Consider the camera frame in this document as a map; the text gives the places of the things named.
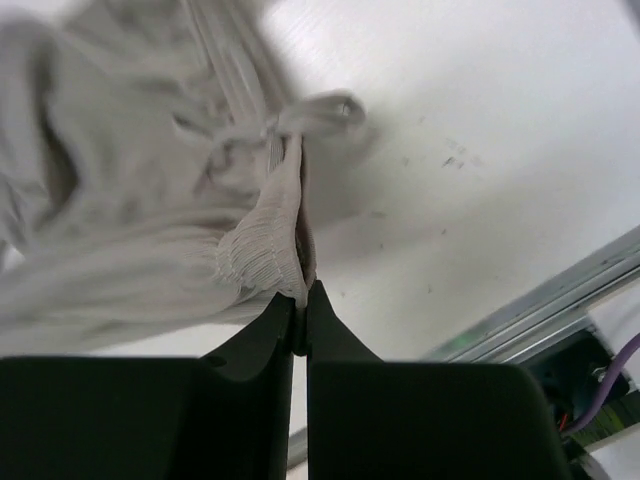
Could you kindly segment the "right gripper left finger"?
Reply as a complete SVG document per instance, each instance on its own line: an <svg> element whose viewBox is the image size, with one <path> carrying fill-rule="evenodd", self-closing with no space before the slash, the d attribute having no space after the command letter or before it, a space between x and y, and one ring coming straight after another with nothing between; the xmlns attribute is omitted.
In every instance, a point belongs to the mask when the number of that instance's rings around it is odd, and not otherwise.
<svg viewBox="0 0 640 480"><path fill-rule="evenodd" d="M5 479L282 479L293 358L276 296L202 357L9 357Z"/></svg>

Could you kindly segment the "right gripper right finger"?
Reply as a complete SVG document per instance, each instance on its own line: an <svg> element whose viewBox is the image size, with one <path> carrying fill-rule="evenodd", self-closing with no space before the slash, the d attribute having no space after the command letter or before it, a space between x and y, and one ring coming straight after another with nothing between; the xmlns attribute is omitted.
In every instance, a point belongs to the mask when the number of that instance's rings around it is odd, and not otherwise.
<svg viewBox="0 0 640 480"><path fill-rule="evenodd" d="M315 283L306 311L313 479L567 479L545 397L508 364L391 362Z"/></svg>

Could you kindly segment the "grey trousers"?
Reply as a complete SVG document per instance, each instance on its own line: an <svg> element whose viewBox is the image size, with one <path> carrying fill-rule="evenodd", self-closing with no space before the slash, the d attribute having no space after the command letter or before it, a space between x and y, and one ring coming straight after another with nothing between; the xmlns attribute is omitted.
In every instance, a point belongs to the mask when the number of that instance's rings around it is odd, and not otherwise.
<svg viewBox="0 0 640 480"><path fill-rule="evenodd" d="M3 355L85 352L304 308L305 146L365 119L288 100L232 1L93 1L1 25Z"/></svg>

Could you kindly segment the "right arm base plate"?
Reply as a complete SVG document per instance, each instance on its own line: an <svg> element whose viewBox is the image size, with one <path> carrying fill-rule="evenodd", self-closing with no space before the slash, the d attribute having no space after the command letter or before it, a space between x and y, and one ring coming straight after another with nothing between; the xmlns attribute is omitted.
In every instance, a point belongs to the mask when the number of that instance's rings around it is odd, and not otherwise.
<svg viewBox="0 0 640 480"><path fill-rule="evenodd" d="M612 363L589 331L577 332L525 362L541 385L556 426L564 431L584 414ZM588 447L639 423L639 391L625 375L612 386L598 414L572 439Z"/></svg>

